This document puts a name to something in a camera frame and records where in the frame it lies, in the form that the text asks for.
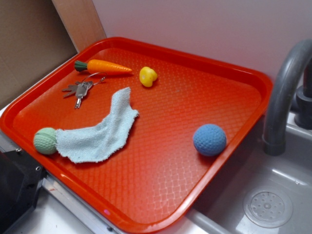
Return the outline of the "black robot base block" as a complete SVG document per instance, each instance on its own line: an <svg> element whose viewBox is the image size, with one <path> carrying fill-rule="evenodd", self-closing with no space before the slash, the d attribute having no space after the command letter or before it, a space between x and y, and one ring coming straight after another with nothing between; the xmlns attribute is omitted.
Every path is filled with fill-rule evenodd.
<svg viewBox="0 0 312 234"><path fill-rule="evenodd" d="M36 209L44 167L22 149L0 154L0 232L9 233Z"/></svg>

